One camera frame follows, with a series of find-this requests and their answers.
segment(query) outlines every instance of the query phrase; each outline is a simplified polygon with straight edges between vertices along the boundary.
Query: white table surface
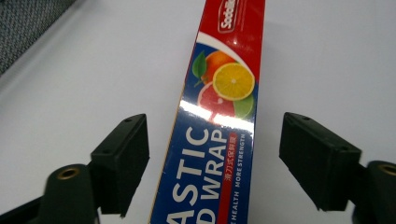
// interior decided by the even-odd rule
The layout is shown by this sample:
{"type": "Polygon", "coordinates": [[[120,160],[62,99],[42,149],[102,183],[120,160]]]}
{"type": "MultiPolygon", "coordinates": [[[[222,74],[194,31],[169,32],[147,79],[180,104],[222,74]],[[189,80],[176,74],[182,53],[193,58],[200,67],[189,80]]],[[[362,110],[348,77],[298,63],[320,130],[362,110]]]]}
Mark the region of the white table surface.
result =
{"type": "MultiPolygon", "coordinates": [[[[124,118],[148,115],[150,161],[125,219],[147,223],[204,0],[78,0],[0,77],[0,213],[42,195],[124,118]]],[[[278,158],[283,114],[396,162],[396,2],[267,0],[249,224],[351,223],[318,212],[278,158]]]]}

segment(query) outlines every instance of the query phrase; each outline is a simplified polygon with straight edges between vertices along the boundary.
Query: grapefruit slice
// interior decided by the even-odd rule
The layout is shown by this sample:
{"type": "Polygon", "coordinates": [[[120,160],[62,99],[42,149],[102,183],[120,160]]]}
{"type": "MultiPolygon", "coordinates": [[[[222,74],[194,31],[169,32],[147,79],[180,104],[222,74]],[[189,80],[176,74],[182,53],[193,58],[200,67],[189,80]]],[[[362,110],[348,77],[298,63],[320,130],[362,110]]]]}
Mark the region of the grapefruit slice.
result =
{"type": "Polygon", "coordinates": [[[213,120],[217,114],[235,116],[233,102],[221,98],[213,89],[212,82],[206,84],[199,92],[198,106],[212,112],[210,120],[213,120]]]}

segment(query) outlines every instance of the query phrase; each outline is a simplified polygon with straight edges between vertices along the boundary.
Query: lemon slice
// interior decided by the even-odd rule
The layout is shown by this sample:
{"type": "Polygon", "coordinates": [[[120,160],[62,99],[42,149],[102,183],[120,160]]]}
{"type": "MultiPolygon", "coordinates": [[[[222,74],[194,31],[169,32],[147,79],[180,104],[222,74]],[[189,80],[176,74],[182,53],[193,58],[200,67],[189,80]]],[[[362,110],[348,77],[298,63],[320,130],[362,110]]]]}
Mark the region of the lemon slice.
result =
{"type": "Polygon", "coordinates": [[[247,98],[254,89],[254,76],[240,63],[226,63],[213,76],[215,92],[226,100],[247,98]]]}

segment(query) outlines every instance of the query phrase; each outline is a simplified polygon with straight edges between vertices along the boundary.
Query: brand logo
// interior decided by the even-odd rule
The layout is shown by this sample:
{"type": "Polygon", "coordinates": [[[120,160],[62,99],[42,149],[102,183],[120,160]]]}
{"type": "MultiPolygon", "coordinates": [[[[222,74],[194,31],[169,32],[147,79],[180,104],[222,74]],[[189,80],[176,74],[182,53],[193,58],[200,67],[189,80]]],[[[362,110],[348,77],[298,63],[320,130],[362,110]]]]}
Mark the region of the brand logo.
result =
{"type": "Polygon", "coordinates": [[[238,0],[223,0],[219,8],[219,32],[230,33],[235,29],[238,0]]]}

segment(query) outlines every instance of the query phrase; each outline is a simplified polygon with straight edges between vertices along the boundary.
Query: citrus fruit illustration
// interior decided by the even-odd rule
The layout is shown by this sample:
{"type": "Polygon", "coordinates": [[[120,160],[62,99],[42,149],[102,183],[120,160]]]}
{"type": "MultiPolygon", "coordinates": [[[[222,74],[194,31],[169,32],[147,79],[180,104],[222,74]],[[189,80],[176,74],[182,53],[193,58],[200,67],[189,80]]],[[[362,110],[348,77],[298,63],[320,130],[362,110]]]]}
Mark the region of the citrus fruit illustration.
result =
{"type": "Polygon", "coordinates": [[[250,94],[247,98],[239,101],[233,101],[233,111],[235,117],[239,119],[249,119],[254,111],[254,97],[250,94]]]}
{"type": "Polygon", "coordinates": [[[211,82],[215,72],[226,63],[235,63],[235,60],[220,50],[216,50],[207,55],[206,71],[201,76],[201,80],[204,84],[211,82]]]}
{"type": "Polygon", "coordinates": [[[213,120],[217,114],[229,117],[235,116],[233,102],[219,97],[211,82],[206,84],[199,92],[198,106],[212,112],[210,120],[213,120]]]}
{"type": "Polygon", "coordinates": [[[213,76],[215,92],[229,101],[247,98],[253,92],[254,85],[254,76],[240,63],[226,63],[213,76]]]}

